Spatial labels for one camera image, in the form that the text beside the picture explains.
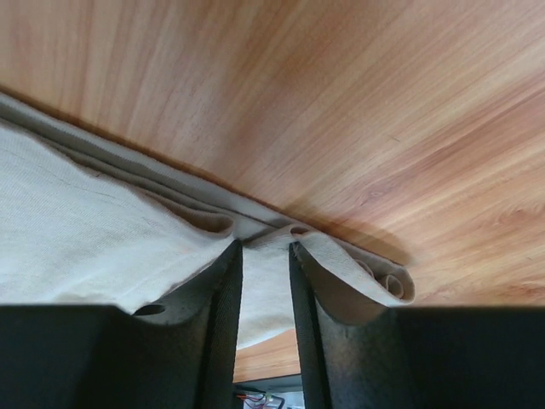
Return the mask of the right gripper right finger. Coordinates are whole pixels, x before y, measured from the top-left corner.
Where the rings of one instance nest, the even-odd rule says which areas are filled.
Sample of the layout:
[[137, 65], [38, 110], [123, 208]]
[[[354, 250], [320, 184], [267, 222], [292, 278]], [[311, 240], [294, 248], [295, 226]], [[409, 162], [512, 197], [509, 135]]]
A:
[[366, 299], [300, 245], [290, 287], [308, 408], [541, 408], [541, 307]]

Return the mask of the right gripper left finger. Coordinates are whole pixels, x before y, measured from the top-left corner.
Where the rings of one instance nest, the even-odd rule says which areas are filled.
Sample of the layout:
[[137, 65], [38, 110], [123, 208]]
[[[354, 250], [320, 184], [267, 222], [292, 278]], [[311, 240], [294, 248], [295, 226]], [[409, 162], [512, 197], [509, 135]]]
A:
[[107, 305], [1, 309], [4, 408], [228, 408], [243, 252], [133, 314]]

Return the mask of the beige t shirt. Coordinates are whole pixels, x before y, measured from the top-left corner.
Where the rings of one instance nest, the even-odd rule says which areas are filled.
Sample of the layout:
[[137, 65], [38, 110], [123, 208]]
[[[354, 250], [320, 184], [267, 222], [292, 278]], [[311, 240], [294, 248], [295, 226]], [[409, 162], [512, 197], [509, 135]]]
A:
[[212, 182], [1, 98], [1, 300], [133, 313], [243, 244], [242, 349], [295, 325], [288, 251], [372, 302], [413, 302], [406, 268]]

